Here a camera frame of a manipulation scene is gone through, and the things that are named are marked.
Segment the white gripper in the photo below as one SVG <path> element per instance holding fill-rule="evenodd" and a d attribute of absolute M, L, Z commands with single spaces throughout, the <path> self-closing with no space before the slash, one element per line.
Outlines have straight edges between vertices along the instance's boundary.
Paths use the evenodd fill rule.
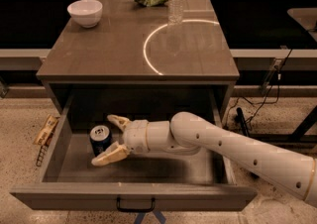
<path fill-rule="evenodd" d="M 132 154 L 144 154 L 149 151 L 147 144 L 147 120 L 130 121 L 127 117 L 108 115 L 110 123 L 118 127 L 123 133 L 124 144 L 115 142 L 103 153 L 95 157 L 91 163 L 95 167 L 104 167 L 125 159 L 130 152 Z"/>

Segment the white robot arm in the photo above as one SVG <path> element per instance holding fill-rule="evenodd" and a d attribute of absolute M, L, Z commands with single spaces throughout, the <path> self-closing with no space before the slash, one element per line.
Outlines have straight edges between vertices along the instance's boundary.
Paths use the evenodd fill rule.
<path fill-rule="evenodd" d="M 119 162 L 130 154 L 191 155 L 205 148 L 317 206 L 317 160 L 314 158 L 227 131 L 189 112 L 178 112 L 169 121 L 131 121 L 117 115 L 109 115 L 107 119 L 121 130 L 123 142 L 111 144 L 92 159 L 96 167 Z"/>

